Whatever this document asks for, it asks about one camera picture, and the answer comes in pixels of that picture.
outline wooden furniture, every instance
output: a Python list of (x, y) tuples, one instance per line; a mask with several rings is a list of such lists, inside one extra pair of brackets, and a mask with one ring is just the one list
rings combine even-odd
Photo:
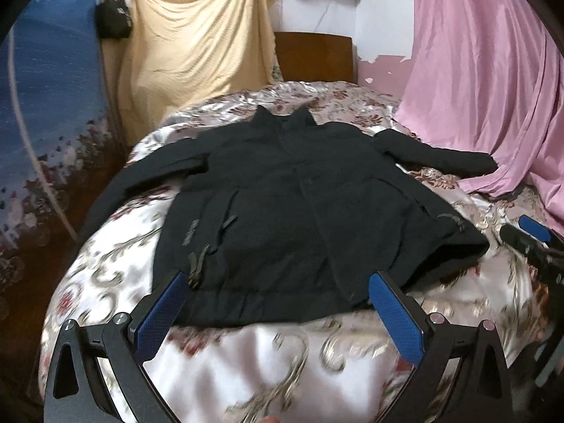
[(353, 40), (325, 33), (276, 32), (276, 55), (285, 81), (356, 83)]

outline pink curtain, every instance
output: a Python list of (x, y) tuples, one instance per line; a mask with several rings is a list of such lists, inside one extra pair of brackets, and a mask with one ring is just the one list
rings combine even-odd
[(493, 155), (499, 169), (461, 187), (500, 196), (532, 182), (564, 232), (563, 67), (525, 0), (415, 0), (396, 118), (432, 145)]

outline beige fabric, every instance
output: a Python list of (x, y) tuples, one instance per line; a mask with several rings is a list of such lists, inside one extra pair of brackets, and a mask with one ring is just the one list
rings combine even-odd
[(274, 0), (131, 0), (118, 106), (134, 144), (178, 108), (272, 81)]

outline floral bedspread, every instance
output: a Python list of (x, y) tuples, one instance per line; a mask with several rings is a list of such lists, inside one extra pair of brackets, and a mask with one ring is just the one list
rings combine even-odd
[[(129, 163), (204, 129), (247, 119), (258, 104), (275, 114), (307, 105), (318, 123), (348, 122), (369, 134), (390, 127), (408, 132), (393, 120), (398, 104), (393, 97), (349, 83), (287, 82), (176, 112), (133, 149)], [(490, 241), (489, 251), (474, 267), (413, 296), (426, 312), (441, 312), (453, 323), (493, 320), (511, 364), (539, 335), (548, 294), (537, 283), (535, 269), (501, 245), (497, 234), (501, 224), (524, 213), (544, 222), (538, 196), (526, 188), (514, 201), (490, 203), (466, 195), (455, 176), (432, 168), (411, 174), (453, 204)], [(119, 311), (132, 310), (150, 291), (154, 248), (178, 189), (179, 182), (171, 179), (129, 200), (86, 242), (47, 311), (39, 369), (42, 390), (65, 319), (75, 318), (81, 325), (105, 323)], [(102, 367), (122, 418), (135, 421), (108, 361)], [(455, 368), (452, 360), (431, 413), (438, 411)], [(390, 404), (412, 368), (400, 359), (376, 312), (358, 311), (305, 324), (173, 327), (145, 369), (184, 423), (250, 423), (266, 412), (290, 422), (369, 423)]]

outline jacket collar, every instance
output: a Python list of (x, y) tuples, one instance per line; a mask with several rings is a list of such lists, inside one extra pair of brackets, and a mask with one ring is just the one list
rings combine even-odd
[(302, 106), (290, 115), (276, 116), (268, 111), (264, 106), (259, 105), (255, 115), (250, 121), (253, 127), (270, 128), (276, 130), (281, 128), (284, 130), (294, 130), (317, 125), (311, 112)]

